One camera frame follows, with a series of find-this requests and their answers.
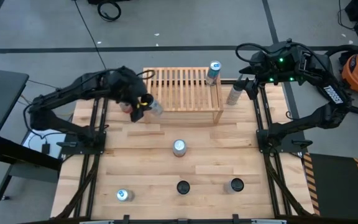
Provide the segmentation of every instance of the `wooden table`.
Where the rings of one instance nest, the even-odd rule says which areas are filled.
[[[223,85],[224,100],[230,89]],[[266,91],[273,121],[287,122],[281,86],[267,85]],[[78,101],[73,122],[89,124],[92,104]],[[257,148],[254,106],[245,92],[237,105],[224,105],[218,124],[200,112],[185,113],[185,118],[165,113],[158,123],[131,123],[113,101],[108,111],[110,127],[99,164],[92,219],[122,219],[123,215],[130,219],[232,218],[234,213],[240,218],[273,217],[263,156]],[[188,145],[181,158],[172,153],[176,139]],[[288,188],[313,213],[301,161],[289,154],[281,154],[281,159]],[[51,216],[59,214],[76,192],[82,161],[83,156],[73,156],[63,164]],[[223,184],[234,177],[244,181],[244,190],[225,194]],[[191,185],[188,195],[177,194],[176,184],[181,180]],[[116,192],[120,188],[133,190],[134,201],[119,202]],[[281,194],[277,195],[284,213]]]

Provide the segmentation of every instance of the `table leg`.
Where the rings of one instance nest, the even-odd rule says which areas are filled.
[[[5,190],[6,190],[7,186],[8,186],[8,184],[9,184],[9,182],[12,179],[12,176],[10,175],[12,166],[13,165],[9,166],[9,168],[6,171],[6,174],[5,174],[3,180],[2,180],[2,182],[0,184],[0,201],[2,200],[2,198],[3,198],[4,194],[5,194]]]
[[[213,112],[213,119],[214,119],[215,124],[219,122],[222,114],[223,114],[223,111]]]
[[[10,158],[12,162],[14,160],[22,161],[56,171],[60,171],[62,165],[62,161],[59,159],[31,150],[2,137],[0,137],[0,155]]]

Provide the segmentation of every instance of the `blue and white can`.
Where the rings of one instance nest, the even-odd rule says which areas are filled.
[[[208,73],[206,74],[205,83],[212,86],[216,84],[219,72],[221,71],[221,63],[218,61],[212,61],[209,66]]]
[[[134,199],[134,193],[130,190],[119,189],[117,191],[117,199],[120,202],[130,202]]]

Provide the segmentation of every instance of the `black cable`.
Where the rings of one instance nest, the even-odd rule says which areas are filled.
[[[70,134],[70,133],[48,133],[48,134],[46,134],[46,135],[40,137],[40,139],[42,140],[42,139],[45,138],[45,144],[47,144],[47,143],[48,143],[48,139],[47,139],[46,137],[49,136],[49,135],[53,135],[53,134]],[[27,146],[29,147],[29,149],[31,149],[31,147],[30,147],[30,142],[31,142],[31,140],[32,140],[35,136],[36,136],[36,135],[31,136],[31,138],[30,138],[30,140],[29,140],[29,143],[27,144]]]
[[[289,112],[289,111],[287,111],[287,112],[285,112],[285,116],[288,118],[288,119],[290,119],[290,120],[298,120],[298,118],[292,118],[292,115],[291,115],[291,112]]]
[[[95,42],[94,39],[93,39],[93,36],[92,36],[92,34],[91,34],[91,31],[89,30],[88,26],[86,25],[86,22],[85,22],[85,20],[84,20],[84,17],[82,16],[82,13],[81,13],[81,11],[80,11],[80,8],[79,8],[78,5],[77,5],[77,1],[74,0],[74,3],[75,3],[75,6],[77,7],[78,13],[79,13],[80,16],[81,16],[82,21],[84,22],[84,25],[85,25],[85,27],[86,27],[86,30],[87,30],[88,33],[89,33],[89,36],[91,36],[92,43],[93,43],[93,45],[94,45],[94,47],[95,47],[95,49],[96,49],[96,52],[97,52],[98,55],[99,55],[100,61],[102,61],[102,64],[103,64],[104,69],[107,69],[107,68],[106,68],[106,65],[104,64],[104,61],[103,61],[103,59],[102,59],[102,56],[100,56],[100,52],[99,52],[98,46],[96,45],[96,42]]]
[[[327,66],[321,61],[321,59],[319,57],[317,57],[316,53],[314,51],[312,51],[309,47],[307,47],[306,45],[304,44],[301,44],[301,43],[296,43],[296,42],[292,42],[291,43],[292,45],[295,45],[295,46],[300,46],[300,47],[303,47],[304,49],[308,50],[308,52],[314,56],[318,63],[320,63],[320,65],[324,68],[324,70],[332,77],[334,78],[335,81],[337,81],[336,77],[334,76],[334,74],[327,68]]]
[[[342,9],[342,7],[341,7],[341,0],[338,0],[338,5],[339,5],[339,10],[338,10],[338,12],[337,12],[337,18],[338,18],[337,22],[338,22],[338,24],[339,24],[341,27],[343,27],[343,28],[346,28],[346,29],[348,29],[348,30],[351,30],[351,31],[353,31],[353,32],[358,33],[358,31],[355,29],[356,26],[358,25],[358,21],[356,22],[356,24],[354,24],[353,27],[345,26],[345,25],[342,23],[342,11],[345,10],[345,9]]]
[[[45,83],[40,83],[40,82],[33,81],[33,80],[28,80],[28,81],[29,81],[29,82],[32,82],[32,83],[39,84],[39,85],[48,86],[48,87],[50,87],[50,88],[59,89],[59,87],[55,87],[55,86],[53,86],[53,85],[49,85],[49,84],[45,84]]]
[[[151,76],[147,76],[147,77],[145,77],[145,78],[142,78],[143,80],[148,80],[148,79],[154,77],[154,75],[155,75],[155,70],[146,70],[146,71],[144,71],[144,72],[140,72],[140,73],[136,74],[136,76],[143,75],[143,74],[149,73],[149,72],[152,72],[152,75],[151,75]]]
[[[110,17],[107,13],[103,12],[103,10],[101,10],[101,7],[104,5],[104,4],[112,4],[114,7],[117,8],[118,10],[118,15],[116,17]],[[101,3],[98,4],[98,13],[99,13],[99,16],[104,20],[104,21],[108,21],[108,22],[113,22],[113,21],[116,21],[118,18],[121,17],[121,8],[119,7],[119,5],[115,2],[115,1],[112,1],[112,0],[105,0]]]
[[[17,101],[18,103],[24,105],[24,106],[27,106],[27,104],[23,103],[23,102],[20,102],[19,100]]]
[[[235,52],[236,52],[236,56],[237,56],[237,58],[239,58],[240,60],[242,60],[242,61],[244,61],[244,62],[248,62],[248,63],[260,63],[260,62],[264,62],[264,61],[252,61],[252,60],[245,59],[245,58],[241,57],[240,54],[239,54],[239,50],[240,50],[240,48],[245,47],[245,46],[253,46],[253,47],[256,47],[256,48],[258,48],[258,49],[260,49],[260,50],[262,50],[262,51],[264,51],[264,52],[266,52],[266,53],[269,53],[269,54],[273,54],[273,53],[279,52],[280,50],[282,50],[283,48],[285,48],[285,47],[282,47],[282,48],[280,48],[280,49],[278,49],[278,50],[275,50],[275,51],[271,52],[271,51],[267,50],[265,47],[263,47],[263,46],[261,46],[261,45],[259,45],[259,44],[254,44],[254,43],[243,43],[243,44],[240,44],[240,45],[238,45],[238,46],[236,47],[236,51],[235,51]]]
[[[108,128],[108,127],[110,127],[110,125],[105,124],[102,131],[104,131],[104,130],[105,130],[106,128]]]
[[[30,106],[32,106],[33,103],[27,105],[24,110],[23,110],[23,119],[24,119],[24,124],[25,124],[25,127],[27,128],[28,131],[30,131],[31,133],[35,134],[36,136],[39,136],[41,139],[42,139],[42,136],[36,132],[34,132],[30,126],[29,126],[29,123],[27,122],[27,118],[25,117],[25,112],[27,111],[27,109],[29,109]]]

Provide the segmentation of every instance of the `white label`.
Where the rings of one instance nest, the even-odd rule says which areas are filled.
[[[341,100],[341,98],[338,96],[338,94],[335,92],[335,90],[332,88],[332,86],[327,86],[324,87],[324,90],[327,92],[327,94],[329,95],[329,97],[331,97],[331,99],[333,99],[333,101],[336,104],[340,104],[343,103],[343,101]]]

